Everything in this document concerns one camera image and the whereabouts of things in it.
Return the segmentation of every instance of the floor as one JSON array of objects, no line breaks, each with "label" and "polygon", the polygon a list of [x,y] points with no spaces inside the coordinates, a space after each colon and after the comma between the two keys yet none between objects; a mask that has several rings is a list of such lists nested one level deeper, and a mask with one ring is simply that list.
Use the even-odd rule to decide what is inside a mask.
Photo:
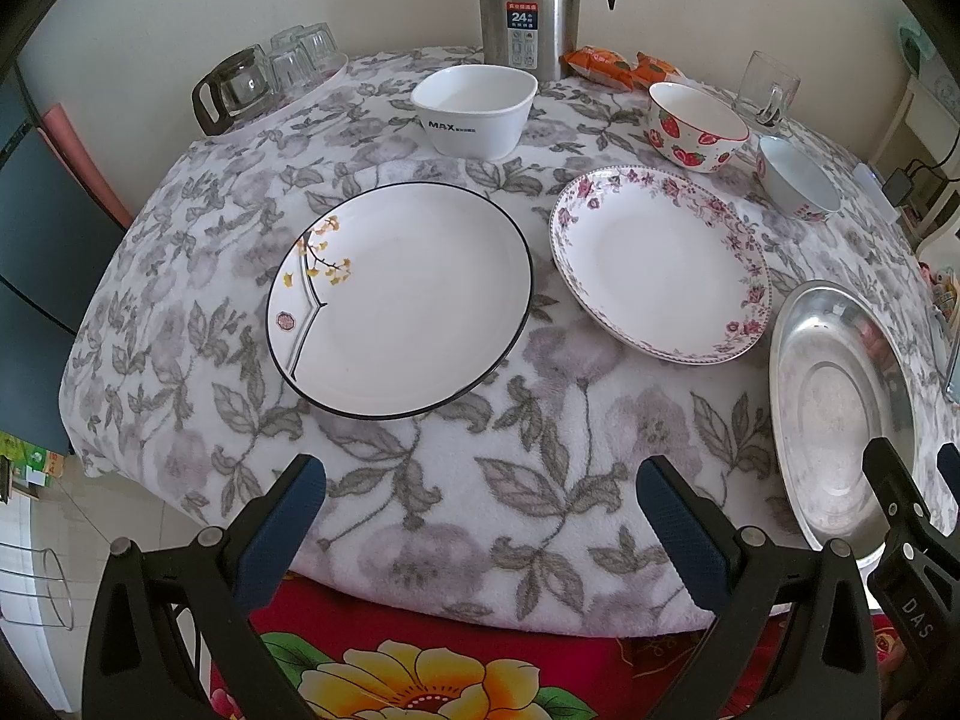
[{"label": "floor", "polygon": [[[100,576],[109,555],[109,543],[127,536],[141,550],[166,549],[189,543],[200,526],[165,504],[137,483],[119,474],[97,479],[83,475],[76,458],[67,458],[64,475],[54,480],[31,509],[34,546],[51,547],[64,566],[73,599],[75,616],[72,631],[48,628],[47,641],[72,709],[80,708],[83,655],[90,630],[90,615]],[[56,585],[52,594],[59,595]],[[61,616],[69,621],[69,608],[58,603]],[[49,602],[41,604],[46,621],[56,622]],[[179,617],[187,650],[193,652],[193,624],[189,610]],[[200,673],[209,679],[209,654],[205,649]]]}]

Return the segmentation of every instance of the silver bolt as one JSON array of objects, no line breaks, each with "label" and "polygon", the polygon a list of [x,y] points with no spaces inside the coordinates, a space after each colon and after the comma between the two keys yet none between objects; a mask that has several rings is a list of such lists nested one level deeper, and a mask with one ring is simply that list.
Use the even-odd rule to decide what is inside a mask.
[{"label": "silver bolt", "polygon": [[832,538],[830,540],[830,550],[837,557],[849,557],[851,555],[850,545],[842,538]]},{"label": "silver bolt", "polygon": [[209,527],[203,528],[200,533],[197,533],[197,543],[202,547],[215,547],[220,543],[220,539],[224,537],[224,529]]},{"label": "silver bolt", "polygon": [[740,532],[740,537],[743,539],[743,543],[749,544],[752,547],[762,547],[767,542],[767,536],[760,528],[755,528],[754,526],[749,526],[744,528]]},{"label": "silver bolt", "polygon": [[132,544],[133,543],[126,536],[114,538],[114,540],[110,543],[110,555],[114,555],[114,557],[125,555],[128,549],[131,548]]}]

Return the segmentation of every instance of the white plate with floral border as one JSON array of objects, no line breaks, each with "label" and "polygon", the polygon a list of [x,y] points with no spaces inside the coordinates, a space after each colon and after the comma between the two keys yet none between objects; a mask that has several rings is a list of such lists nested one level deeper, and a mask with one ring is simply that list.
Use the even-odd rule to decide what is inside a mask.
[{"label": "white plate with floral border", "polygon": [[527,242],[496,204],[448,184],[392,184],[296,238],[267,298],[267,341],[320,408],[395,419],[482,381],[520,337],[532,297]]},{"label": "white plate with floral border", "polygon": [[642,165],[572,181],[550,215],[554,262],[613,336],[671,362],[743,354],[770,319],[770,274],[751,231],[713,194]]}]

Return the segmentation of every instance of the tablecloth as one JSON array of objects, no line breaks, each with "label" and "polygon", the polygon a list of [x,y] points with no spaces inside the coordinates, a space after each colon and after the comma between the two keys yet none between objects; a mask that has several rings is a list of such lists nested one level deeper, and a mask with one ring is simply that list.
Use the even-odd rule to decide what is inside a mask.
[{"label": "tablecloth", "polygon": [[[355,596],[521,630],[656,635],[709,622],[694,607],[632,486],[664,454],[737,526],[800,545],[774,452],[768,329],[725,365],[632,351],[578,307],[549,255],[557,194],[585,170],[680,170],[646,143],[644,93],[545,83],[518,148],[482,162],[439,156],[410,92],[477,50],[353,60],[344,81],[194,143],[154,192],[94,295],[61,387],[89,474],[116,469],[199,522],[226,524],[299,452],[325,464],[328,499],[293,568]],[[720,90],[714,93],[726,95]],[[875,213],[848,151],[789,122],[843,197],[827,223],[778,213],[752,171],[755,140],[715,175],[688,177],[736,209],[762,243],[774,309],[826,278],[860,293],[905,362],[934,523],[956,509],[935,470],[957,415],[939,390],[928,291],[898,229]],[[534,252],[522,337],[469,394],[392,422],[311,407],[267,351],[267,292],[296,235],[360,191],[397,181],[468,187],[506,210]],[[679,283],[678,299],[710,289]]]}]

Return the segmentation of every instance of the orange snack wrapper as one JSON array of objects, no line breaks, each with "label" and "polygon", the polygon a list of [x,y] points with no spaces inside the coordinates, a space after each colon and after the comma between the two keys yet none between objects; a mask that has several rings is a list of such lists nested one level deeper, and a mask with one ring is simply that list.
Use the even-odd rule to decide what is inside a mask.
[{"label": "orange snack wrapper", "polygon": [[685,77],[669,62],[637,52],[637,69],[634,71],[634,81],[644,89],[649,89],[652,84],[659,81],[676,81]]},{"label": "orange snack wrapper", "polygon": [[618,92],[634,90],[632,69],[627,60],[616,52],[584,46],[563,58],[585,79],[603,84]]}]

